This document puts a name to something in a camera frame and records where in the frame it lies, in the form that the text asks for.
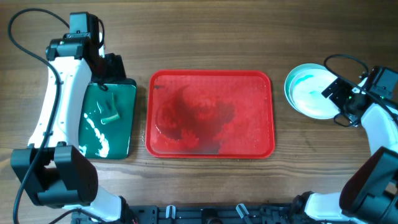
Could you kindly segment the green scrub sponge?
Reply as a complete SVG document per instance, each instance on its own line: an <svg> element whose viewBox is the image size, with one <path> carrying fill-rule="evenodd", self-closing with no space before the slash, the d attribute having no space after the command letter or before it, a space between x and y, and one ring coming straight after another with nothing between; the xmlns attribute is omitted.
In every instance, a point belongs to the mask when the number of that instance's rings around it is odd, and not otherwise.
<svg viewBox="0 0 398 224"><path fill-rule="evenodd" d="M109 124L120 118L113 93L109 93L100 98L96 104L99 109L99 118L101 124Z"/></svg>

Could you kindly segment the white plate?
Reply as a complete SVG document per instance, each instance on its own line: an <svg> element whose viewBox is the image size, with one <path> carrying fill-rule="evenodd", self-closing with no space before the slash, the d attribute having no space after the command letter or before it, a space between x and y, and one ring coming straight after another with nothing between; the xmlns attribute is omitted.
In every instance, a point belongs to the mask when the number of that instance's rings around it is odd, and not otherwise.
<svg viewBox="0 0 398 224"><path fill-rule="evenodd" d="M294 106L305 116L332 119L340 109L322 92L337 77L327 70L308 69L299 72L289 84L288 94Z"/></svg>
<svg viewBox="0 0 398 224"><path fill-rule="evenodd" d="M289 74L287 75L286 79L285 79L285 83L284 83L284 93L285 93L285 97L287 99L287 101L289 102L289 104L293 107L293 109L297 110L294 102L292 101L292 99L290 98L290 84L292 83L293 79L301 72L305 71L305 70L309 70L309 69L320 69L320 70L326 70L326 68L323 65L317 64L317 63L305 63L305 64L301 64L297 67L295 67L293 70L291 70L289 72Z"/></svg>

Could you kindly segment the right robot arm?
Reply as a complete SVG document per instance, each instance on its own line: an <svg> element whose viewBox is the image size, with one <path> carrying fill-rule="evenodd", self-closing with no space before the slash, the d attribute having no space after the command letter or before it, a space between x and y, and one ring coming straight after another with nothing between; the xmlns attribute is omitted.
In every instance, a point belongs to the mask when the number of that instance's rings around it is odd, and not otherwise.
<svg viewBox="0 0 398 224"><path fill-rule="evenodd" d="M339 115L367 134L370 158L341 192L305 192L290 208L291 223L397 223L397 104L392 94L397 72L374 67L353 86L324 66L303 64L286 79L285 95L302 114L316 119Z"/></svg>

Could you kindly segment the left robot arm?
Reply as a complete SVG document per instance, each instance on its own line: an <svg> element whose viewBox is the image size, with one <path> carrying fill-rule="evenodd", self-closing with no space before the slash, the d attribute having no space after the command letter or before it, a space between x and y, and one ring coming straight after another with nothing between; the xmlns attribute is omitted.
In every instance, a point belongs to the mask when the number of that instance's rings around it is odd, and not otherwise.
<svg viewBox="0 0 398 224"><path fill-rule="evenodd" d="M84 214L96 223L134 223L126 200L100 187L95 167L79 150L78 130L90 83L106 91L110 84L136 82L126 76L120 55L103 53L105 31L98 17L73 12L66 26L68 33L53 39L42 58L49 81L35 131L26 148L11 154L21 183L13 211L27 194L36 206Z"/></svg>

